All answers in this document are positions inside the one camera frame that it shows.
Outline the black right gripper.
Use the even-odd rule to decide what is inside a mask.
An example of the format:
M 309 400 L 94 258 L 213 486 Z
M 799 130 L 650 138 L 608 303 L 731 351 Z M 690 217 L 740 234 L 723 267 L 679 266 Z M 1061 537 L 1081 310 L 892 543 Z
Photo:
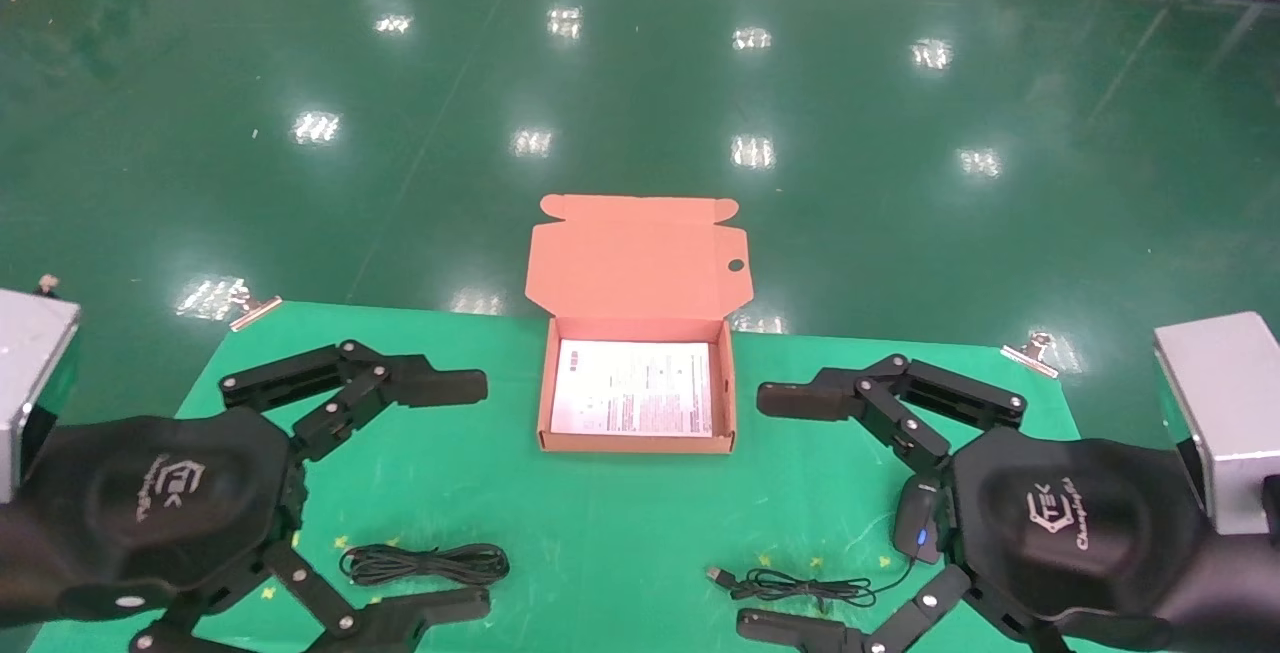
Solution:
M 865 369 L 823 367 L 808 383 L 764 382 L 756 408 L 774 419 L 852 420 L 913 471 L 941 471 L 947 439 L 914 408 L 979 435 L 946 472 L 947 566 L 879 627 L 746 608 L 737 631 L 797 652 L 910 652 L 955 607 L 969 604 L 1032 652 L 1065 634 L 1156 634 L 1158 609 L 1211 526 L 1172 451 L 1102 439 L 1052 442 L 1012 430 L 1015 394 L 974 378 L 890 356 Z

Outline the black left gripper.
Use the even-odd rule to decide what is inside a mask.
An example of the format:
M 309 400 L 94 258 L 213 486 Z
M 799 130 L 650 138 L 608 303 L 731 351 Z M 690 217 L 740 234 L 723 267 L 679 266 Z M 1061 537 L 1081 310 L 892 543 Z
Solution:
M 301 461 L 324 460 L 394 405 L 476 405 L 488 397 L 484 371 L 343 341 L 219 387 L 229 411 L 211 417 L 52 429 L 3 506 L 4 627 L 119 620 L 172 603 L 132 652 L 242 652 L 195 627 L 206 603 L 225 609 L 265 571 L 323 626 L 307 652 L 415 652 L 430 627 L 490 613 L 490 594 L 475 586 L 356 609 L 292 545 L 271 545 L 300 525 Z M 315 394 L 326 399 L 291 438 L 261 415 Z

